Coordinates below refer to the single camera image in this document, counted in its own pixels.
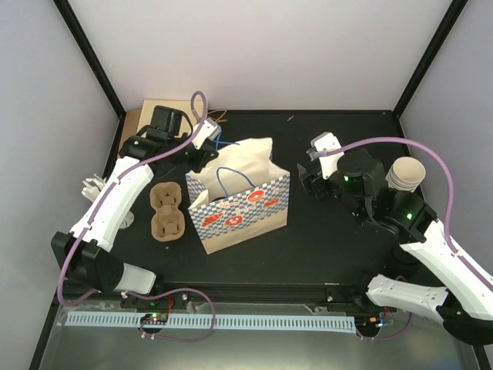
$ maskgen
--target bag handle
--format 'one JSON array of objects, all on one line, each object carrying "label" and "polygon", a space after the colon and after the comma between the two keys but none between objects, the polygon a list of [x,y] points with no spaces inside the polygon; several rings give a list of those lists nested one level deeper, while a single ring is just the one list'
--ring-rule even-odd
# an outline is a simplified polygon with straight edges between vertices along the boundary
[{"label": "bag handle", "polygon": [[217,177],[217,181],[219,182],[219,185],[221,186],[221,188],[223,189],[224,193],[226,194],[226,198],[229,198],[230,195],[228,194],[228,191],[226,190],[226,188],[224,187],[224,184],[223,184],[223,181],[221,181],[220,177],[219,177],[219,170],[229,170],[231,172],[234,172],[234,173],[238,173],[239,175],[243,176],[245,178],[246,181],[248,181],[248,183],[251,185],[251,187],[255,187],[255,185],[253,185],[252,181],[248,178],[248,176],[246,174],[244,174],[243,172],[240,172],[239,170],[234,170],[233,168],[229,168],[229,167],[224,167],[224,166],[220,166],[220,167],[217,167],[217,170],[216,170],[216,177]]}]

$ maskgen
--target black pole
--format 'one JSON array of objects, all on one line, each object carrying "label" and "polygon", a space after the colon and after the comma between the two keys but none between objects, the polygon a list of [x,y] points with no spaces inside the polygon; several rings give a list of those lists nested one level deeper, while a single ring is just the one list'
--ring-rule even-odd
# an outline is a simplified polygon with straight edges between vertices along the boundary
[{"label": "black pole", "polygon": [[411,98],[416,92],[416,89],[421,83],[421,80],[428,71],[428,68],[430,68],[434,57],[437,56],[438,51],[443,45],[452,27],[454,27],[455,21],[457,21],[457,18],[459,18],[459,15],[462,13],[462,9],[464,9],[467,3],[468,0],[453,0],[448,7],[444,18],[441,20],[440,25],[433,35],[433,38],[424,51],[424,54],[421,57],[421,60],[419,61],[418,66],[413,73],[413,76],[407,83],[407,86],[404,89],[401,98],[394,108],[393,114],[397,116],[397,118],[401,117],[402,113],[404,113],[404,110],[411,101]]},{"label": "black pole", "polygon": [[105,70],[101,66],[101,63],[99,62],[99,59],[91,46],[91,43],[87,39],[87,36],[84,33],[84,30],[82,29],[82,26],[80,25],[79,20],[77,19],[77,16],[72,9],[72,6],[70,6],[68,0],[53,0],[53,2],[62,15],[67,27],[69,27],[69,30],[72,33],[75,41],[77,42],[77,45],[79,45],[79,48],[82,54],[85,56],[87,63],[91,67],[94,76],[96,76],[96,78],[98,79],[102,90],[109,100],[109,103],[112,105],[118,118],[121,119],[123,116],[125,116],[126,111],[123,109],[123,105],[118,99],[118,96],[116,95],[116,92],[111,85],[111,82],[109,81]]}]

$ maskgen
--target paper cup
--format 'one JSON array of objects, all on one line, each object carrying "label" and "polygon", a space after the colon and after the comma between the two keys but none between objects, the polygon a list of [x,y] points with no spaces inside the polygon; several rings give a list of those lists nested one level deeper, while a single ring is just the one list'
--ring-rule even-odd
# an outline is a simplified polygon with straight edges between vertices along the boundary
[{"label": "paper cup", "polygon": [[413,192],[425,176],[423,163],[410,156],[402,156],[394,162],[385,178],[389,187]]}]

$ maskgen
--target table top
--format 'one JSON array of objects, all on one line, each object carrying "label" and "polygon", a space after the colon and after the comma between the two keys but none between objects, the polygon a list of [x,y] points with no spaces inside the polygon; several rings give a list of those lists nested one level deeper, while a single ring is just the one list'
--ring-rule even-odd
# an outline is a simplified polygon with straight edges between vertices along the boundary
[{"label": "table top", "polygon": [[[185,172],[176,169],[158,181],[176,181],[182,186],[179,208],[186,219],[185,234],[166,243],[151,236],[154,210],[149,190],[156,184],[154,180],[134,203],[135,220],[118,233],[112,253],[124,262],[162,274],[167,283],[176,285],[353,284],[362,270],[383,272],[391,241],[358,227],[335,199],[319,201],[307,196],[298,180],[297,163],[313,166],[305,152],[310,141],[323,132],[332,132],[341,145],[368,137],[402,136],[391,112],[228,111],[224,118],[223,141],[273,138],[272,160],[291,174],[287,226],[207,255],[187,211]],[[405,146],[397,144],[373,144],[367,150],[386,170],[408,153]],[[425,267],[413,282],[439,284]]]}]

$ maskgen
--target blue and white checkered bag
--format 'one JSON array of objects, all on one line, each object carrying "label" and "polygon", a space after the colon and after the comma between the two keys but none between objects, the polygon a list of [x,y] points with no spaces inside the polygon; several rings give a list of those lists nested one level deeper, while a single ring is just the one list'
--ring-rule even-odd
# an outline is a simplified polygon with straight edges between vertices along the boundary
[{"label": "blue and white checkered bag", "polygon": [[[222,148],[200,173],[186,175],[189,213],[208,254],[287,224],[290,174],[271,162],[272,139],[238,143]],[[256,186],[220,167],[240,171]]]}]

